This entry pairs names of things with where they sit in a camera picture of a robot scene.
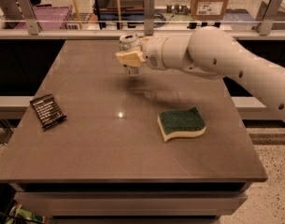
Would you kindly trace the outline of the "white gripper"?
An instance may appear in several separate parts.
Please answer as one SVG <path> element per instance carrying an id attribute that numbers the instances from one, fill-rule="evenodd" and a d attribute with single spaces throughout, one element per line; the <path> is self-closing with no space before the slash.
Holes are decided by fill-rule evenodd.
<path id="1" fill-rule="evenodd" d="M 164 36 L 144 36 L 140 37 L 140 40 L 144 41 L 142 50 L 140 47 L 137 47 L 116 53 L 119 63 L 131 67 L 141 67 L 146 62 L 149 68 L 166 70 L 167 66 L 164 64 L 164 43 L 167 38 Z"/>

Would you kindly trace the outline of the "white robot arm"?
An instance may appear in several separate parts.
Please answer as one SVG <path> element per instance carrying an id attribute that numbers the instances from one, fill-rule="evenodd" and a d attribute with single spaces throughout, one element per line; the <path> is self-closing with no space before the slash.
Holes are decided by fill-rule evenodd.
<path id="1" fill-rule="evenodd" d="M 199 77 L 228 77 L 285 122 L 285 67 L 253 54 L 219 28 L 139 38 L 116 57 L 120 64 L 134 68 L 145 64 Z"/>

